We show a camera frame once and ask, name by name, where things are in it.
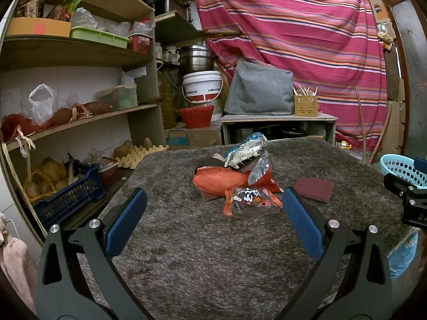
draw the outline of egg carton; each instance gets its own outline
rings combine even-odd
[[[132,147],[132,150],[129,154],[127,154],[125,157],[116,157],[116,160],[119,162],[118,167],[123,167],[124,169],[131,169],[134,170],[138,163],[148,154],[152,154],[158,151],[164,151],[167,150],[169,146],[164,147],[163,145],[160,145],[158,147],[153,146],[149,150],[146,150],[142,145],[137,147],[134,145]]]

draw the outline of blue plastic crate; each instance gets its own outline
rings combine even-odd
[[[427,175],[414,168],[414,160],[397,154],[386,154],[379,160],[383,174],[389,172],[410,182],[418,189],[427,189]]]
[[[98,164],[88,166],[74,161],[74,176],[79,174],[84,176],[56,194],[34,204],[34,210],[47,230],[53,224],[64,221],[89,201],[100,200],[107,194],[102,188],[98,167]]]

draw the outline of blue gripper pad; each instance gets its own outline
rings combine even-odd
[[[283,209],[285,210],[292,227],[296,231],[304,249],[317,260],[323,256],[324,247],[324,229],[316,225],[315,221],[308,213],[308,205],[304,205],[303,201],[292,188],[287,188],[282,196]]]
[[[424,174],[427,174],[427,161],[417,157],[414,160],[414,168]]]
[[[105,224],[105,255],[119,256],[147,208],[147,194],[136,188],[127,201],[113,207],[103,220]]]

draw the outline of small table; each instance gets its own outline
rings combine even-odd
[[[335,122],[338,120],[329,114],[319,113],[316,117],[302,117],[292,115],[234,115],[229,114],[221,118],[220,122],[224,127],[224,144],[232,144],[230,126],[235,123],[259,123],[259,122],[304,122],[308,135],[319,135],[319,125],[324,128],[325,141],[334,145],[335,143]]]

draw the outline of maroon cloth square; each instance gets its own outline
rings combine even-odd
[[[295,190],[306,198],[329,203],[334,183],[316,178],[300,178],[294,185]]]

